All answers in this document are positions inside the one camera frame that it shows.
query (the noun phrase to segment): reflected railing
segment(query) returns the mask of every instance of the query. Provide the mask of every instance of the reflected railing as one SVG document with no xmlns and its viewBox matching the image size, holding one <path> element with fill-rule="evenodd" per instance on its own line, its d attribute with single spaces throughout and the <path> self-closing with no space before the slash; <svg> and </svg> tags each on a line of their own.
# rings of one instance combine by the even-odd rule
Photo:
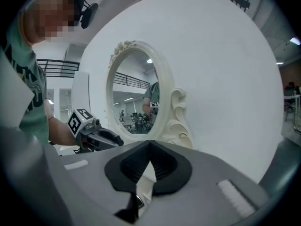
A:
<svg viewBox="0 0 301 226">
<path fill-rule="evenodd" d="M 128 76 L 126 74 L 122 73 L 116 73 L 114 77 L 114 83 L 120 84 L 120 85 L 127 85 L 142 89 L 148 89 L 150 87 L 150 84 L 146 81 L 142 81 L 140 79 L 134 78 L 132 76 Z"/>
<path fill-rule="evenodd" d="M 75 71 L 79 70 L 79 62 L 56 59 L 37 59 L 37 61 L 47 77 L 74 78 Z"/>
</svg>

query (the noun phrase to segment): white curved wall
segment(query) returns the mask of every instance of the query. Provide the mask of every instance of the white curved wall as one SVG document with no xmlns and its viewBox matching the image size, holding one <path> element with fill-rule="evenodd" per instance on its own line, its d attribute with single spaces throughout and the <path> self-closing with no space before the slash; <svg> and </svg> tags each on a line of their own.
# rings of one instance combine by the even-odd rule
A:
<svg viewBox="0 0 301 226">
<path fill-rule="evenodd" d="M 143 0 L 112 19 L 87 46 L 91 112 L 103 126 L 110 55 L 119 42 L 150 44 L 187 92 L 194 149 L 218 156 L 259 182 L 280 140 L 281 79 L 252 20 L 229 0 Z"/>
</svg>

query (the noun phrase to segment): desk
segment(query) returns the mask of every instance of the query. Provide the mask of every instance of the desk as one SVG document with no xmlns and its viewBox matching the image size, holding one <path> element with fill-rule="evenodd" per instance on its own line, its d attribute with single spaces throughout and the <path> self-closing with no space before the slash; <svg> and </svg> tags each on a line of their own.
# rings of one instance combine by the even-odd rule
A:
<svg viewBox="0 0 301 226">
<path fill-rule="evenodd" d="M 295 96 L 284 96 L 284 100 L 290 100 L 290 99 L 295 99 L 295 107 L 296 107 L 296 114 L 300 113 L 300 95 L 295 95 Z"/>
</svg>

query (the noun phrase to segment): white mirror frame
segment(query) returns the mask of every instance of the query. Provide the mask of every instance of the white mirror frame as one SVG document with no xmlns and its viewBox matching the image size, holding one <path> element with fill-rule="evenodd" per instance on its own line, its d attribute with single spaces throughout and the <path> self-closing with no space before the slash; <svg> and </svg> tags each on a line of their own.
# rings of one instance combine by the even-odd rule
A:
<svg viewBox="0 0 301 226">
<path fill-rule="evenodd" d="M 131 51 L 145 53 L 153 60 L 160 84 L 160 102 L 156 121 L 148 134 L 131 134 L 114 115 L 113 82 L 123 56 Z M 174 87 L 172 73 L 167 61 L 151 46 L 141 41 L 125 41 L 118 44 L 111 55 L 106 82 L 106 114 L 108 127 L 120 135 L 125 144 L 141 140 L 160 140 L 193 148 L 193 140 L 185 121 L 185 92 Z"/>
</svg>

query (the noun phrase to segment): headphones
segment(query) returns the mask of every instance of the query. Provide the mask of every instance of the headphones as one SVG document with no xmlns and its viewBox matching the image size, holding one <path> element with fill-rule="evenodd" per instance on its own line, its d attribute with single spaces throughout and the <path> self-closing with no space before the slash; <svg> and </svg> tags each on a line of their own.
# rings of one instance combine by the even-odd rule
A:
<svg viewBox="0 0 301 226">
<path fill-rule="evenodd" d="M 88 28 L 88 26 L 92 23 L 98 9 L 98 4 L 92 3 L 91 5 L 88 4 L 88 6 L 84 4 L 84 6 L 86 7 L 85 11 L 82 11 L 79 15 L 79 18 L 82 16 L 80 22 L 83 29 Z"/>
</svg>

